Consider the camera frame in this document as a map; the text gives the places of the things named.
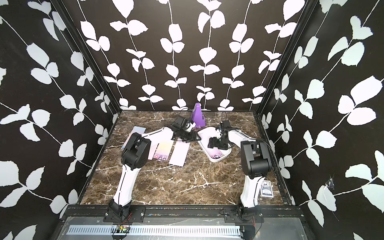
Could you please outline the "white plastic storage box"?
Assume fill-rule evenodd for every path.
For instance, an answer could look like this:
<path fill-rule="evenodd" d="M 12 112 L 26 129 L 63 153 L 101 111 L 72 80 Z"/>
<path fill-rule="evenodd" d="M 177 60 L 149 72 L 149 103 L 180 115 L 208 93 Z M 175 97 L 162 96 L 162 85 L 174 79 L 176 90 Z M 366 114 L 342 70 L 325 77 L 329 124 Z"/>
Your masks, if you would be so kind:
<path fill-rule="evenodd" d="M 201 138 L 198 143 L 201 146 L 203 152 L 206 154 L 206 156 L 212 163 L 217 163 L 225 159 L 232 152 L 231 149 L 220 150 L 219 148 L 214 147 L 214 145 L 210 145 L 210 138 L 218 139 L 220 137 L 220 134 L 217 132 L 216 128 L 207 127 L 198 131 L 198 135 Z"/>

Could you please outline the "lilac checked sticker sheet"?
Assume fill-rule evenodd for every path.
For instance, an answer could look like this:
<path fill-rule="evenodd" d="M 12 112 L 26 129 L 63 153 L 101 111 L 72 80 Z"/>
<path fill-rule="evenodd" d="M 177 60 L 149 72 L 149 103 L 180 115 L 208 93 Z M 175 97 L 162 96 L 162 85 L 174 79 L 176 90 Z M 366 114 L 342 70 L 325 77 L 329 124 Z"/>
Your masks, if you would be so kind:
<path fill-rule="evenodd" d="M 185 160 L 186 160 L 189 148 L 190 148 L 190 143 L 186 143 L 183 141 L 176 141 L 173 153 L 169 160 L 169 164 L 183 167 L 185 164 Z"/>

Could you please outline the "purple sticker sheet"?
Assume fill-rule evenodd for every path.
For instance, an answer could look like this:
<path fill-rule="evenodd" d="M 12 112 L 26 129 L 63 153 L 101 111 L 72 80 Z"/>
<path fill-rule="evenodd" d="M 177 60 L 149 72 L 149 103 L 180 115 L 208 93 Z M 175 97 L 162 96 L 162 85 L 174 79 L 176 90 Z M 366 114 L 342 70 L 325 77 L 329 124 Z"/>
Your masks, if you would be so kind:
<path fill-rule="evenodd" d="M 173 140 L 166 140 L 166 141 L 160 142 L 155 151 L 153 160 L 161 161 L 161 162 L 167 161 L 170 156 L 170 152 L 173 144 L 174 144 Z"/>

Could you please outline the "plain lilac sticker sheet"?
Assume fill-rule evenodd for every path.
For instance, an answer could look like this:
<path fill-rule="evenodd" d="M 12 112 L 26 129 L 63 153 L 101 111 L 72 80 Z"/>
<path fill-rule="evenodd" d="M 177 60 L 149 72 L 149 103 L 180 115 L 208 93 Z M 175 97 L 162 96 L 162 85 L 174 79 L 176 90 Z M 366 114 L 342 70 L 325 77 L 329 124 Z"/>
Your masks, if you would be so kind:
<path fill-rule="evenodd" d="M 212 159 L 215 159 L 215 160 L 220 159 L 224 156 L 224 154 L 220 150 L 212 150 L 210 151 L 209 155 Z"/>

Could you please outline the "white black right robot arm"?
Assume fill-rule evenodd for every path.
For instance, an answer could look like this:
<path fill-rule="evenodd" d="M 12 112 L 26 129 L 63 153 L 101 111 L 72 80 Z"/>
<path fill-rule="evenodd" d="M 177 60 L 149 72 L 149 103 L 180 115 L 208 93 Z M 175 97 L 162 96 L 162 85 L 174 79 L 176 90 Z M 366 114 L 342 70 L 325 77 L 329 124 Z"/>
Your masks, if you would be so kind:
<path fill-rule="evenodd" d="M 227 150 L 229 147 L 240 148 L 241 167 L 246 175 L 240 202 L 243 208 L 254 208 L 258 205 L 258 195 L 262 182 L 272 171 L 273 151 L 268 142 L 250 137 L 239 129 L 225 130 L 221 136 L 210 137 L 208 148 Z"/>

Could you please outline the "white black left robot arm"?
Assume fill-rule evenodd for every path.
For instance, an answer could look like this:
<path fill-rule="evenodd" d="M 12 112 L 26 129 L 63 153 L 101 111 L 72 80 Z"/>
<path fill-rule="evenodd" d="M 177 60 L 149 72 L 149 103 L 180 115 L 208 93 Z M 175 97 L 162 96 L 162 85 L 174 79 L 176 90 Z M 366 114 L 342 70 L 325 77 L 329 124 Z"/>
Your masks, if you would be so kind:
<path fill-rule="evenodd" d="M 132 192 L 137 176 L 141 168 L 149 160 L 150 149 L 160 140 L 184 139 L 186 142 L 197 142 L 201 140 L 195 131 L 172 131 L 171 128 L 163 127 L 147 134 L 132 133 L 122 152 L 122 174 L 117 191 L 110 201 L 110 208 L 129 208 L 132 203 Z"/>

